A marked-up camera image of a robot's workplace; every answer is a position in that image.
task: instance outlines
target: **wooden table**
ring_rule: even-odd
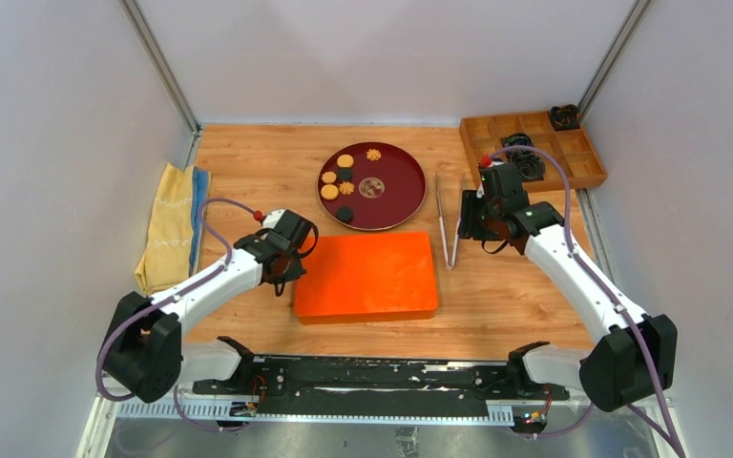
[[[352,143],[381,141],[408,151],[422,165],[429,192],[420,212],[395,231],[429,233],[441,302],[431,320],[301,325],[291,312],[292,289],[274,297],[274,289],[247,292],[203,320],[187,341],[230,336],[255,352],[506,359],[510,350],[538,340],[591,348],[588,334],[572,307],[540,270],[512,248],[491,256],[478,242],[460,243],[456,268],[446,271],[437,223],[434,174],[453,234],[459,212],[459,178],[470,179],[469,164],[456,128],[372,126],[210,125],[203,131],[196,164],[209,170],[211,197],[227,197],[264,212],[290,208],[311,219],[323,235],[354,231],[324,213],[315,195],[320,167],[330,155]],[[560,192],[530,195],[548,200],[563,213]],[[251,217],[231,205],[214,204],[208,222],[232,242],[256,230]],[[582,216],[573,194],[572,228],[588,249]],[[202,265],[223,253],[207,235]]]

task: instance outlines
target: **orange box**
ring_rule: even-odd
[[[302,264],[293,305],[302,324],[426,319],[439,304],[425,232],[320,237]]]

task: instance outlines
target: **robotic arm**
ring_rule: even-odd
[[[647,363],[623,308],[634,318],[647,343],[662,389],[673,381],[677,330],[664,315],[650,317],[605,277],[574,238],[567,247],[566,223],[548,202],[530,204],[517,167],[492,162],[480,168],[482,186],[464,191],[459,237],[486,242],[499,240],[535,263],[558,287],[580,315],[595,348],[562,349],[532,343],[510,354],[513,385],[556,384],[582,389],[601,410],[613,411],[654,394]],[[593,280],[600,279],[617,296],[612,303]]]
[[[664,315],[650,317],[605,278],[576,240],[567,239],[565,222],[555,208],[548,202],[529,202],[515,165],[489,163],[480,175],[479,190],[463,191],[459,237],[498,240],[529,258],[557,285],[596,343],[591,352],[546,342],[516,349],[507,366],[513,387],[533,391],[555,384],[582,389],[604,411],[653,394],[648,364],[621,313],[627,309],[647,343],[661,388],[668,388],[676,353],[673,322]],[[230,254],[193,278],[152,297],[131,293],[119,302],[103,344],[107,353],[100,361],[132,395],[151,403],[174,385],[218,380],[240,391],[251,380],[254,355],[244,346],[223,337],[183,344],[182,336],[237,295],[267,282],[279,296],[286,282],[304,274],[301,259],[315,242],[307,252],[299,250],[311,231],[318,238],[316,226],[289,210],[271,212],[261,220],[261,230],[238,240]],[[603,292],[590,272],[610,291]],[[617,304],[609,293],[618,298]],[[140,313],[147,308],[155,310]],[[128,325],[134,316],[141,318]]]
[[[277,210],[262,219],[262,229],[243,237],[234,249],[195,276],[151,297],[130,293],[119,301],[105,342],[110,348],[103,369],[146,403],[158,400],[174,385],[201,380],[227,381],[230,387],[250,379],[246,367],[253,355],[229,338],[212,343],[182,344],[210,312],[235,296],[267,282],[275,293],[305,273],[301,253],[310,232],[318,229],[290,210]],[[132,323],[112,342],[112,334],[152,304],[167,303]]]

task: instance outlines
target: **round tray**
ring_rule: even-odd
[[[378,160],[367,159],[367,151],[381,152]],[[322,174],[336,172],[336,159],[350,155],[355,159],[350,182],[355,191],[350,195],[339,194],[333,200],[321,195]],[[347,146],[322,166],[316,185],[316,195],[330,216],[341,224],[361,231],[381,231],[397,226],[411,218],[423,205],[426,196],[426,175],[420,164],[409,153],[386,143],[367,142]],[[336,219],[341,207],[352,209],[349,223]]]

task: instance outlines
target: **black base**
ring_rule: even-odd
[[[546,401],[541,385],[533,391],[514,387],[504,362],[472,362],[475,365],[432,369],[448,363],[258,355],[247,386],[230,389],[222,382],[205,381],[196,383],[194,390],[197,394],[250,394],[255,392],[255,380],[262,377],[264,388],[258,382],[257,392],[264,390],[264,396],[258,412],[290,415],[484,417],[488,414],[487,400]],[[376,390],[342,391],[344,388]],[[551,385],[551,390],[553,400],[569,399],[562,387]],[[524,427],[523,419],[515,421]]]

